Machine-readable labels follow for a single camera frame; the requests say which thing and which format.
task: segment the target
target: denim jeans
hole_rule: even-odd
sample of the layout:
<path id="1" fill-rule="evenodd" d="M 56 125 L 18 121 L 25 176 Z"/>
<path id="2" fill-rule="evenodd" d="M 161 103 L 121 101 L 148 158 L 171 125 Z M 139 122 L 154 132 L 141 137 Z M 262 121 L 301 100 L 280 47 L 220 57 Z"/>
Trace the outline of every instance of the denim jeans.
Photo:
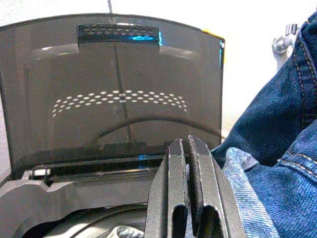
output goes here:
<path id="1" fill-rule="evenodd" d="M 317 12 L 292 56 L 212 151 L 248 237 L 317 237 L 316 68 Z"/>

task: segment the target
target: tinted plastic screen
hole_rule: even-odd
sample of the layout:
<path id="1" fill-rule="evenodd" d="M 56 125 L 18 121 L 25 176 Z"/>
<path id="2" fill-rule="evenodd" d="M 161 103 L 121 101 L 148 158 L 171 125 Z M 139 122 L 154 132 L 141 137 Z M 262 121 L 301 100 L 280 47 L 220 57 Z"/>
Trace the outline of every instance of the tinted plastic screen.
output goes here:
<path id="1" fill-rule="evenodd" d="M 128 42 L 78 43 L 78 25 L 100 23 L 157 29 L 159 40 L 147 44 L 152 36 L 131 33 Z M 136 16 L 67 16 L 2 28 L 12 170 L 164 154 L 189 134 L 217 146 L 222 43 L 195 28 Z"/>

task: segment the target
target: blue jeans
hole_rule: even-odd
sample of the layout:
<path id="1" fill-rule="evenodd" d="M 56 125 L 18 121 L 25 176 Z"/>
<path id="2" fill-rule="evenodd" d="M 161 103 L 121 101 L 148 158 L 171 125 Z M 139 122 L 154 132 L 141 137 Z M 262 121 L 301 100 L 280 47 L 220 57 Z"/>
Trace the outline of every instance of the blue jeans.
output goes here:
<path id="1" fill-rule="evenodd" d="M 317 12 L 292 56 L 212 152 L 248 237 L 317 237 L 316 68 Z"/>

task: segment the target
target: led dot pattern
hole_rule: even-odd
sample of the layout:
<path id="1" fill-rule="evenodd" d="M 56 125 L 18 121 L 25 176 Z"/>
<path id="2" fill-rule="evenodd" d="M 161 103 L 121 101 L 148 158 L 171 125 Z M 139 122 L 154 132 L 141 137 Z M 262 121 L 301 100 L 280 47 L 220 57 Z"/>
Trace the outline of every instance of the led dot pattern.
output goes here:
<path id="1" fill-rule="evenodd" d="M 182 96 L 173 93 L 164 92 L 146 92 L 144 90 L 119 90 L 101 91 L 98 93 L 90 92 L 86 95 L 67 95 L 63 98 L 57 99 L 52 105 L 52 118 L 58 118 L 67 111 L 78 110 L 93 105 L 109 105 L 109 104 L 125 104 L 125 103 L 143 103 L 158 106 L 170 106 L 184 112 L 188 111 L 186 102 Z"/>

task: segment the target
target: stitching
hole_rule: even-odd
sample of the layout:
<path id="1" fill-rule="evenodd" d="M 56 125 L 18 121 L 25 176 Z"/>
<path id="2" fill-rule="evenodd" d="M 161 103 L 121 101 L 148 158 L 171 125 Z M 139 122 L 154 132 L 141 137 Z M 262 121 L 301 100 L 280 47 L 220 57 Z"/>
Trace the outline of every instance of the stitching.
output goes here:
<path id="1" fill-rule="evenodd" d="M 302 48 L 302 50 L 303 50 L 303 53 L 304 53 L 304 56 L 305 56 L 305 60 L 306 60 L 306 62 L 307 62 L 307 64 L 308 64 L 308 67 L 309 67 L 309 69 L 310 69 L 310 71 L 311 71 L 311 74 L 313 75 L 313 78 L 314 78 L 314 88 L 315 88 L 315 92 L 316 92 L 316 90 L 317 90 L 317 83 L 316 83 L 316 77 L 315 77 L 315 74 L 314 74 L 314 71 L 313 71 L 312 63 L 311 63 L 311 61 L 310 61 L 310 60 L 308 59 L 308 57 L 307 57 L 307 53 L 306 53 L 306 51 L 305 51 L 305 49 L 304 49 L 304 45 L 303 45 L 303 43 L 301 42 L 300 38 L 298 38 L 298 42 L 299 42 L 299 44 L 300 44 L 300 46 L 301 46 L 301 48 Z"/>
<path id="2" fill-rule="evenodd" d="M 312 176 L 314 176 L 314 177 L 317 178 L 317 175 L 316 175 L 316 174 L 314 174 L 312 171 L 306 169 L 305 167 L 303 167 L 303 166 L 301 166 L 301 165 L 299 165 L 299 164 L 296 164 L 296 163 L 294 163 L 294 162 L 284 161 L 284 160 L 282 160 L 282 159 L 279 159 L 279 161 L 281 161 L 281 162 L 283 162 L 283 163 L 286 163 L 286 164 L 294 165 L 294 166 L 296 166 L 296 167 L 298 167 L 298 168 L 300 168 L 300 169 L 302 169 L 302 170 L 305 170 L 307 173 L 309 173 L 310 175 L 312 175 Z"/>
<path id="3" fill-rule="evenodd" d="M 299 71 L 299 66 L 296 62 L 296 52 L 294 51 L 294 63 L 295 63 L 295 66 L 296 66 L 296 71 L 298 73 L 298 78 L 299 78 L 299 83 L 301 85 L 301 89 L 302 89 L 302 98 L 303 98 L 303 102 L 302 102 L 302 107 L 303 107 L 303 111 L 302 111 L 302 129 L 303 129 L 303 126 L 304 126 L 304 111 L 305 111 L 305 95 L 304 95 L 304 85 L 303 85 L 303 82 L 302 82 L 302 75 Z"/>
<path id="4" fill-rule="evenodd" d="M 290 156 L 297 156 L 297 155 L 298 155 L 298 156 L 302 156 L 302 157 L 308 159 L 309 161 L 313 162 L 314 164 L 317 164 L 317 161 L 313 160 L 311 157 L 309 157 L 309 156 L 307 156 L 307 155 L 303 155 L 303 154 L 292 154 L 290 151 L 288 151 L 288 154 L 289 154 Z"/>

